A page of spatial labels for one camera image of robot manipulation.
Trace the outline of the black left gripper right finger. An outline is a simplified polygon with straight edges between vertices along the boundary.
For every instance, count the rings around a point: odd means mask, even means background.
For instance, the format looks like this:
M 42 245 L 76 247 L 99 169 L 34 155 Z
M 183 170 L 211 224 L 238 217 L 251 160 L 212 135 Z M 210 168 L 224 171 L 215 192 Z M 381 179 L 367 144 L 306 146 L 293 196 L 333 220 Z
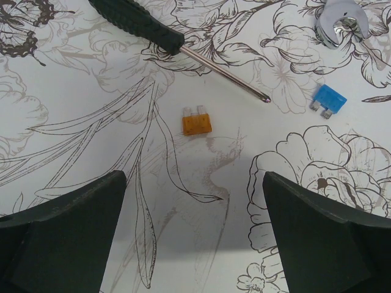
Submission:
M 290 292 L 390 292 L 390 219 L 275 172 L 263 193 Z

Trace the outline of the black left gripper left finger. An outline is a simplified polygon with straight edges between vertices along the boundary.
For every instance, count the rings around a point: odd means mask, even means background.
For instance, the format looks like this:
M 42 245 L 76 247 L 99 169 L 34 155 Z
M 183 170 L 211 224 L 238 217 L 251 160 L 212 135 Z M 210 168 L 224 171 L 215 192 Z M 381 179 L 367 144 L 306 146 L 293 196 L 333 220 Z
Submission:
M 1 292 L 99 292 L 125 189 L 115 170 L 1 217 Z

